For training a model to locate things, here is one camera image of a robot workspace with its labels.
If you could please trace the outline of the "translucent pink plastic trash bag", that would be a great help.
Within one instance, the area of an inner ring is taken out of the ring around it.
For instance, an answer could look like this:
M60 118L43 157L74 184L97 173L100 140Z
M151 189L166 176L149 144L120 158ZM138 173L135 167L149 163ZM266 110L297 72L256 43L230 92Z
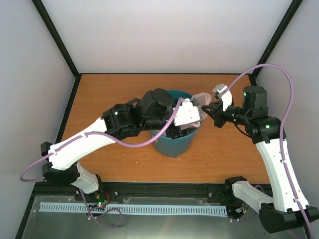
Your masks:
M199 93L196 95L193 95L191 97L191 101L193 102L193 105L196 106L201 114L201 119L196 122L192 122L189 124L181 125L180 128L181 130L187 129L187 128L198 128L201 125L201 121L206 119L208 117L208 114L205 113L201 107L202 106L207 106L210 104L212 100L212 95L210 93Z

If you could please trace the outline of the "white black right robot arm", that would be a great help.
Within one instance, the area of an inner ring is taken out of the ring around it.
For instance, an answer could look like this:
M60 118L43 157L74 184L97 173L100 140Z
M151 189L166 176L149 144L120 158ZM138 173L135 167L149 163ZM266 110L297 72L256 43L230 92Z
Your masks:
M267 91L260 86L247 86L243 89L242 106L233 104L232 95L226 85L213 89L218 99L203 106L202 110L213 120L216 127L227 122L235 126L243 125L247 135L259 151L270 179L272 197L256 189L242 176L225 181L228 192L245 202L258 213L263 228L269 233L303 227L306 222L319 218L319 210L309 205L303 195L292 169L287 151L287 142L280 140L281 121L268 116Z

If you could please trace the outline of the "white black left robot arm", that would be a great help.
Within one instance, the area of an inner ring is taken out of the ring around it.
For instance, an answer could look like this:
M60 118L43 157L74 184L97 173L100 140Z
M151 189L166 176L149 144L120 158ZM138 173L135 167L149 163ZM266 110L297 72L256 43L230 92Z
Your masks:
M86 170L79 160L114 143L139 148L168 136L170 130L197 120L197 108L185 97L174 99L167 90L157 88L105 111L90 126L56 144L45 142L41 154L47 161L43 178L59 186L72 185L92 200L103 197L100 176Z

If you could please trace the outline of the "teal plastic trash bin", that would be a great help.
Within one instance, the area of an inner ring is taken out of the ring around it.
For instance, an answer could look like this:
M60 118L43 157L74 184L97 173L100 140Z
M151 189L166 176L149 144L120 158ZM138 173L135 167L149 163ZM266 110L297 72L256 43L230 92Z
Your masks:
M167 90L167 91L173 96L176 102L178 98L191 99L192 97L192 94L182 90ZM200 127L188 128L186 130L190 130L190 131L186 132L186 134L183 135L183 137L178 137L173 139L166 137L163 134L152 143L152 146L161 155L177 158L189 149L199 129ZM158 132L159 130L153 130L153 131L149 131L149 134L151 138L153 138Z

